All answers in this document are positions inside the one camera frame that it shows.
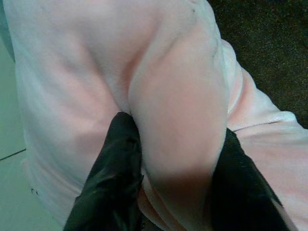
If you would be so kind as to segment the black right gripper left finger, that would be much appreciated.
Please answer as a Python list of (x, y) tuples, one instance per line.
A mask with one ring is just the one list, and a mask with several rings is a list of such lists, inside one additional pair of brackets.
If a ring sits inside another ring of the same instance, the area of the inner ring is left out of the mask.
[(142, 180), (138, 129), (132, 116), (119, 112), (63, 231), (142, 231)]

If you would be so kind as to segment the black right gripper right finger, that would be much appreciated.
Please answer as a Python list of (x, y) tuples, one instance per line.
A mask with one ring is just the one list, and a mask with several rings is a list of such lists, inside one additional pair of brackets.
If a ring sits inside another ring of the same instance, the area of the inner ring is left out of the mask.
[(234, 132), (226, 138), (214, 171), (214, 231), (292, 231), (292, 221)]

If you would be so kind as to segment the pale pink plush pillow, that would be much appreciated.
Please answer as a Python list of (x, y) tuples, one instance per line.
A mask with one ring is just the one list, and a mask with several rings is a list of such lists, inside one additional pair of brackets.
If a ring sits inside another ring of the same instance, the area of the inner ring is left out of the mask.
[(308, 231), (308, 130), (258, 90), (207, 0), (0, 0), (37, 198), (64, 225), (112, 118), (141, 136), (141, 212), (162, 231), (211, 231), (226, 131)]

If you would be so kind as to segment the dark speckled carpet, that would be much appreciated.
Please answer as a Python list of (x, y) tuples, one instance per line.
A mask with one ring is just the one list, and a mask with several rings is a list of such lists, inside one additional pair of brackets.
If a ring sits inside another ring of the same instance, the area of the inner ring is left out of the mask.
[(257, 86), (308, 123), (308, 0), (209, 0)]

